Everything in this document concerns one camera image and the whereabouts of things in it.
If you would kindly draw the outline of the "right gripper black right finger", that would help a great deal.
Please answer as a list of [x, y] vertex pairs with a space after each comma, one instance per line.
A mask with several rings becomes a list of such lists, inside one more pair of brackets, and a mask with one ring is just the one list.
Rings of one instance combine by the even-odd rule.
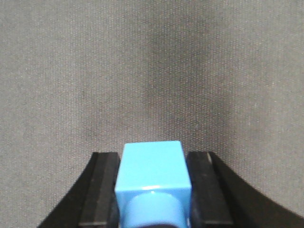
[[208, 152], [189, 152], [193, 228], [274, 228], [270, 203], [245, 182], [225, 179]]

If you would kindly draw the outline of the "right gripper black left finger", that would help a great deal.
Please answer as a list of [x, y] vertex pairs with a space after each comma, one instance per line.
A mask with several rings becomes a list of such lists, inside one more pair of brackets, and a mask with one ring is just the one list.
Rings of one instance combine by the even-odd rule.
[[116, 152], [94, 152], [77, 181], [39, 227], [117, 228], [114, 187], [119, 164]]

